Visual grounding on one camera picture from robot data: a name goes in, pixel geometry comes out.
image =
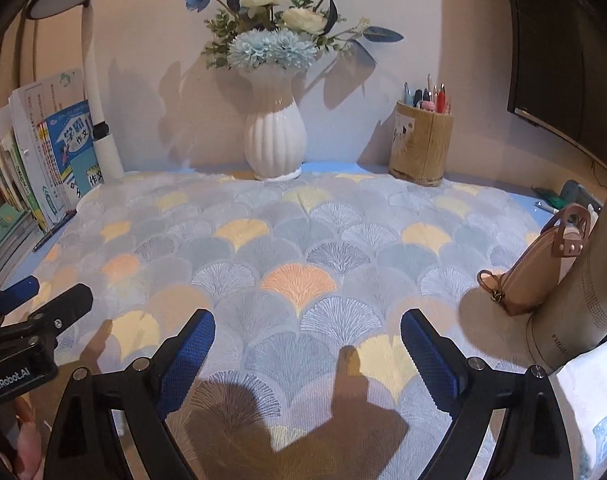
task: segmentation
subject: beige pouch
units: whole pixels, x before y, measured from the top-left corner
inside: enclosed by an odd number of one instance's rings
[[[574,216],[574,225],[569,223]],[[568,273],[590,234],[590,213],[579,204],[559,211],[505,274],[481,270],[477,281],[511,316],[540,306]]]

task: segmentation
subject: flower arrangement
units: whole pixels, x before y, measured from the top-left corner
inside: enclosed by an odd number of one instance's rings
[[[188,10],[201,12],[211,0],[185,0]],[[308,69],[319,53],[356,48],[365,52],[360,38],[394,43],[403,36],[373,27],[362,18],[352,28],[333,32],[345,22],[333,0],[215,0],[221,5],[206,25],[215,35],[203,54],[209,67],[253,69],[264,63],[283,68]]]

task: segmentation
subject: ribbed vase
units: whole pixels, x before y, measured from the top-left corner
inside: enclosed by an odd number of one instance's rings
[[[308,135],[293,98],[292,79],[297,72],[274,63],[240,70],[252,84],[254,96],[244,147],[257,180],[289,180],[301,173]]]

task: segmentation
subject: pen holder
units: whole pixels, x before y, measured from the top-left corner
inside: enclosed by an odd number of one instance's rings
[[[389,172],[422,186],[438,186],[455,120],[397,102]]]

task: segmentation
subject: blue gripper pad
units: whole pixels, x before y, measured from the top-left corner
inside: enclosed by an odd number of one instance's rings
[[[157,402],[157,413],[162,420],[165,420],[168,413],[176,412],[181,407],[214,340],[215,317],[205,311],[181,345],[162,379],[161,394]]]
[[[401,340],[426,383],[437,408],[453,415],[459,396],[459,379],[443,355],[445,341],[418,310],[409,310],[401,318]]]
[[[0,314],[7,316],[17,307],[31,300],[39,293],[39,282],[34,276],[24,278],[0,292]]]

